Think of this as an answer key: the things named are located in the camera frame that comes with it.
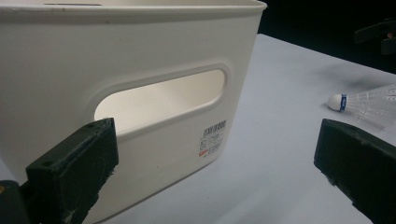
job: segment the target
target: white plastic bin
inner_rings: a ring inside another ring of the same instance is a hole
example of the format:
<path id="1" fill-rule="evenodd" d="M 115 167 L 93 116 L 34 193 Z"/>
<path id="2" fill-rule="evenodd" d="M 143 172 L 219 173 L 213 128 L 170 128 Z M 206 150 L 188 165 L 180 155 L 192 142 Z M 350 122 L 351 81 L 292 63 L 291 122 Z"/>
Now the white plastic bin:
<path id="1" fill-rule="evenodd" d="M 253 0 L 0 0 L 0 156 L 16 178 L 80 126 L 114 117 L 120 165 L 86 222 L 223 150 L 266 5 Z"/>

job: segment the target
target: bin handle cutout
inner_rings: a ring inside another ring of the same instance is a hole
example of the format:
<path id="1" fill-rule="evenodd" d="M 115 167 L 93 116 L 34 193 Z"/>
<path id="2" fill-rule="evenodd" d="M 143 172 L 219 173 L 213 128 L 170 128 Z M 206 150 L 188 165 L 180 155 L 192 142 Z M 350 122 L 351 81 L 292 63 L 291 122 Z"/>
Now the bin handle cutout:
<path id="1" fill-rule="evenodd" d="M 128 138 L 215 106 L 226 89 L 226 74 L 215 69 L 114 92 L 98 104 L 94 119 L 114 118 L 119 140 Z"/>

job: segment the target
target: badminton shuttlecock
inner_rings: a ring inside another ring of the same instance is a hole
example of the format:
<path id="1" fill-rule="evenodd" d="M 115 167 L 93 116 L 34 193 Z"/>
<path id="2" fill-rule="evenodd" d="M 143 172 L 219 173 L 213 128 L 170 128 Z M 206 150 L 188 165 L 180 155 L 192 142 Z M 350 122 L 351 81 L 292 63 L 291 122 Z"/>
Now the badminton shuttlecock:
<path id="1" fill-rule="evenodd" d="M 358 119 L 388 126 L 396 120 L 396 84 L 351 95 L 335 94 L 329 98 L 328 106 Z"/>

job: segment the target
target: sticker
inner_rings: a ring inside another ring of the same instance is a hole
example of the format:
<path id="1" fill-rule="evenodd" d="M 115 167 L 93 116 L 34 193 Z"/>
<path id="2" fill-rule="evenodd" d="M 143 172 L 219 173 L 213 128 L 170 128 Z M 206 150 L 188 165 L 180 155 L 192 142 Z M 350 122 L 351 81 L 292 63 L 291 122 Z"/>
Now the sticker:
<path id="1" fill-rule="evenodd" d="M 215 153 L 221 146 L 224 138 L 226 120 L 204 130 L 198 155 L 205 158 Z"/>

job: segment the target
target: dark floor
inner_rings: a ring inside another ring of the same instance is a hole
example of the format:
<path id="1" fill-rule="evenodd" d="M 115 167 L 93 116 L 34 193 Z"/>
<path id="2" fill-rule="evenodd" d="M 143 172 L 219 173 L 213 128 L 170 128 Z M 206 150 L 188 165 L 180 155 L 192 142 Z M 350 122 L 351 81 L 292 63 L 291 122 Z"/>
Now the dark floor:
<path id="1" fill-rule="evenodd" d="M 396 17 L 393 1 L 262 1 L 268 8 L 260 34 L 396 74 L 396 54 L 380 52 L 385 36 L 358 45 L 353 42 L 356 30 Z"/>

